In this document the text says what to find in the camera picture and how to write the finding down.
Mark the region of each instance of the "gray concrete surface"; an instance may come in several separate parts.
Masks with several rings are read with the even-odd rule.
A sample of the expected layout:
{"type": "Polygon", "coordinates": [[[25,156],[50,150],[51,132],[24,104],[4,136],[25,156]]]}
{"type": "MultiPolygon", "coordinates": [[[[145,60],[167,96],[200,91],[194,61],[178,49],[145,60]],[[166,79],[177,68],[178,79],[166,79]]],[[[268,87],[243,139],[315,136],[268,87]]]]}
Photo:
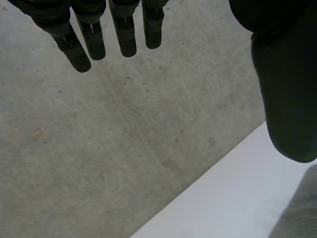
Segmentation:
{"type": "MultiPolygon", "coordinates": [[[[264,121],[250,36],[226,0],[171,0],[157,50],[77,73],[0,3],[0,237],[128,238],[264,121]]],[[[73,26],[82,40],[78,25],[73,26]]]]}

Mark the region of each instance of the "stain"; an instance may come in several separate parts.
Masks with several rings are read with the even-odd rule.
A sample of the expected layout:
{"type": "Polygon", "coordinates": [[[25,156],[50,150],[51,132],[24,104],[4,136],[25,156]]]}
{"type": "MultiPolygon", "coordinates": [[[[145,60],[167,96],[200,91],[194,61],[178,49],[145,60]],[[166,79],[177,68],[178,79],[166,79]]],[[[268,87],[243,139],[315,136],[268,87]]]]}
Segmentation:
{"type": "Polygon", "coordinates": [[[208,144],[209,144],[210,146],[214,146],[215,140],[214,140],[213,138],[210,138],[210,139],[208,140],[208,144]]]}
{"type": "Polygon", "coordinates": [[[43,140],[46,138],[44,131],[41,128],[37,128],[32,132],[32,137],[35,140],[43,140]]]}
{"type": "Polygon", "coordinates": [[[160,66],[158,67],[158,69],[160,69],[160,70],[167,70],[167,67],[160,65],[160,66]]]}
{"type": "Polygon", "coordinates": [[[179,169],[179,166],[175,163],[175,161],[170,160],[170,159],[162,161],[162,165],[163,165],[166,169],[171,170],[171,171],[173,171],[173,172],[176,172],[176,171],[179,171],[179,170],[180,170],[180,169],[179,169]]]}
{"type": "Polygon", "coordinates": [[[12,128],[7,133],[7,137],[15,145],[20,145],[22,142],[22,136],[16,128],[12,128]]]}

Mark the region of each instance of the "concrete floor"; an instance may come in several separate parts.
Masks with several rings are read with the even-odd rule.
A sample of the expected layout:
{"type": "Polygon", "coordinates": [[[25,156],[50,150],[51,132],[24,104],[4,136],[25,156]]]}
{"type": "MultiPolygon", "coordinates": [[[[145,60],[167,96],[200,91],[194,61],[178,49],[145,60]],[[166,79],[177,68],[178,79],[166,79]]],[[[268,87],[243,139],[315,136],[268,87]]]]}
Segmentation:
{"type": "MultiPolygon", "coordinates": [[[[0,2],[0,237],[128,238],[264,121],[251,33],[226,0],[171,0],[163,43],[79,74],[0,2]]],[[[78,25],[73,26],[82,40],[78,25]]]]}

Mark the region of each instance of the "glove finger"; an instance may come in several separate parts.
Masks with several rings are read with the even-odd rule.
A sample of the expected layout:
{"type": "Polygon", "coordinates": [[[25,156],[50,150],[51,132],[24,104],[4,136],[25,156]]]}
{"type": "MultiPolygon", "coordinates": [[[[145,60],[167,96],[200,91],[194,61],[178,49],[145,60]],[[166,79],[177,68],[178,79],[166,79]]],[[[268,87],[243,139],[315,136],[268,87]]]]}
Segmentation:
{"type": "Polygon", "coordinates": [[[137,52],[133,13],[139,2],[140,0],[109,0],[121,53],[125,57],[132,57],[137,52]]]}
{"type": "Polygon", "coordinates": [[[100,17],[106,9],[106,0],[72,0],[76,18],[83,34],[88,53],[93,60],[106,56],[100,17]]]}
{"type": "Polygon", "coordinates": [[[163,7],[168,0],[142,0],[145,42],[156,49],[162,42],[163,7]]]}
{"type": "Polygon", "coordinates": [[[91,68],[90,61],[69,23],[70,1],[16,0],[15,5],[53,37],[77,71],[86,72],[91,68]]]}

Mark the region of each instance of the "white surface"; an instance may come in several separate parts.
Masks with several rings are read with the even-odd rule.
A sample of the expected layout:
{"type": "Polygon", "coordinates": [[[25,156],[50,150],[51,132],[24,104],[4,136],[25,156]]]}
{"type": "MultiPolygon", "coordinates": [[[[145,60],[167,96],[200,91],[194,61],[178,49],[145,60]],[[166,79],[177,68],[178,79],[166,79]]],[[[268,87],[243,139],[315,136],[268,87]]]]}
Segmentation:
{"type": "Polygon", "coordinates": [[[306,169],[261,125],[131,238],[266,238],[306,169]]]}

